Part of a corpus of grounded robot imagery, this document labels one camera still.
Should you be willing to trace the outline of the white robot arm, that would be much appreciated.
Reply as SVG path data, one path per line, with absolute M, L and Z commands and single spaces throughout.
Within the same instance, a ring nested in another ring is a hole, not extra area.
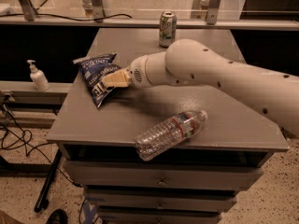
M 180 39 L 159 53 L 134 59 L 104 76 L 107 87 L 209 85 L 299 136 L 299 77 L 238 63 L 205 45 Z

